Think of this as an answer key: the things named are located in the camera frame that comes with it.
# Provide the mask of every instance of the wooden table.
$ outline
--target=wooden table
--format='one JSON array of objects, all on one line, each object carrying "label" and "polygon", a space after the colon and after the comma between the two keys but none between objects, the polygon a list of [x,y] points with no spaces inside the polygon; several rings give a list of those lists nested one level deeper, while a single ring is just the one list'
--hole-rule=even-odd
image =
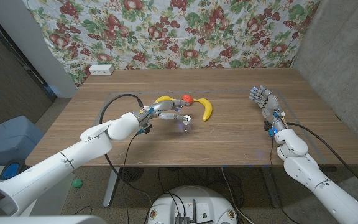
[{"label": "wooden table", "polygon": [[[299,122],[326,140],[350,165],[358,166],[358,139],[342,123],[300,74],[279,69],[198,69],[115,71],[111,76],[90,76],[69,102],[26,160],[34,165],[80,140],[80,134],[95,124],[103,105],[120,93],[134,93],[144,105],[158,97],[207,98],[213,105],[209,120],[202,120],[204,106],[193,103],[181,114],[192,120],[192,132],[183,133],[178,121],[153,119],[148,134],[134,139],[126,167],[221,167],[270,164],[272,140],[263,129],[264,119],[256,103],[248,99],[253,86],[273,91],[286,112],[286,120]],[[115,101],[104,121],[135,111],[133,98]],[[292,127],[309,145],[309,153],[321,165],[341,164],[316,138]],[[112,163],[122,166],[131,137],[114,142]],[[273,165],[282,166],[273,150]],[[108,166],[104,157],[86,166]]]}]

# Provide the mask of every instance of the table leg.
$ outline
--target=table leg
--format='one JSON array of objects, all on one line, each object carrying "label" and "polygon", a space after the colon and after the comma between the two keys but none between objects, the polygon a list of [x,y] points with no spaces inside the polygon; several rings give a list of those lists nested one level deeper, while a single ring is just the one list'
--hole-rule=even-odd
[{"label": "table leg", "polygon": [[281,202],[278,197],[276,183],[274,182],[272,170],[270,167],[261,167],[262,173],[264,175],[266,187],[270,195],[270,201],[272,202],[273,207],[280,208]]},{"label": "table leg", "polygon": [[[115,169],[120,174],[121,168],[115,168]],[[116,193],[117,184],[118,184],[118,177],[115,172],[111,171],[109,182],[106,188],[106,193],[104,194],[104,200],[103,200],[103,206],[105,208],[110,207],[112,198]]]}]

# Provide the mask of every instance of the red ball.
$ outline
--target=red ball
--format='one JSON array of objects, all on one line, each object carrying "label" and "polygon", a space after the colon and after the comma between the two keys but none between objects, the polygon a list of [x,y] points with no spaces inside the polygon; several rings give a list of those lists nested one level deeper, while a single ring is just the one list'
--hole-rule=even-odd
[{"label": "red ball", "polygon": [[189,104],[192,104],[192,102],[193,102],[193,98],[189,95],[183,95],[182,99]]}]

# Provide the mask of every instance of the curtain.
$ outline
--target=curtain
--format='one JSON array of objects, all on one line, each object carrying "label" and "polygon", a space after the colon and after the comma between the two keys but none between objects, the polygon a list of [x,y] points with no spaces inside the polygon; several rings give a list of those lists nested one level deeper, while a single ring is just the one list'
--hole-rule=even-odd
[{"label": "curtain", "polygon": [[117,70],[290,67],[319,0],[23,0],[80,86]]}]

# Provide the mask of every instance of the gray wall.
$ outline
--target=gray wall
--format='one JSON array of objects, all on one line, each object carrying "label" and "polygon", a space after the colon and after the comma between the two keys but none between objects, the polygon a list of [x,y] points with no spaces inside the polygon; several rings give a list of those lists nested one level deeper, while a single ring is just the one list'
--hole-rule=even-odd
[{"label": "gray wall", "polygon": [[0,0],[0,24],[58,97],[73,97],[77,88],[52,55],[40,27],[22,0]]},{"label": "gray wall", "polygon": [[293,67],[358,137],[358,1],[321,1]]}]

